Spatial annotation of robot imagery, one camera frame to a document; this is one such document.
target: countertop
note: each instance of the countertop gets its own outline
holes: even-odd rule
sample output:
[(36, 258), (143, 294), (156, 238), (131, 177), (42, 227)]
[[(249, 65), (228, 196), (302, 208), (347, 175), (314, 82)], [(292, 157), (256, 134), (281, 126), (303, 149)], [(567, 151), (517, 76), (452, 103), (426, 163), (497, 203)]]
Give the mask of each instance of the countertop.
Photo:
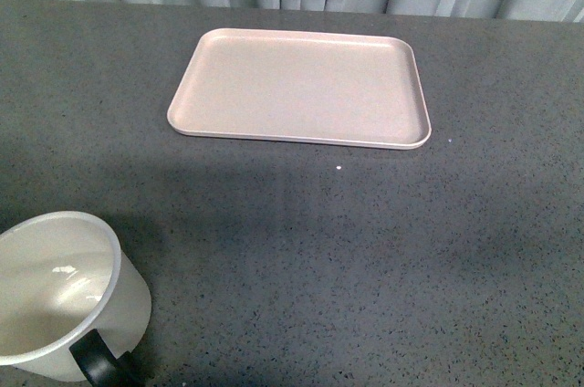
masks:
[[(178, 134), (218, 27), (406, 41), (432, 137)], [(0, 231), (114, 228), (152, 293), (149, 386), (580, 385), (583, 54), (582, 24), (0, 0)]]

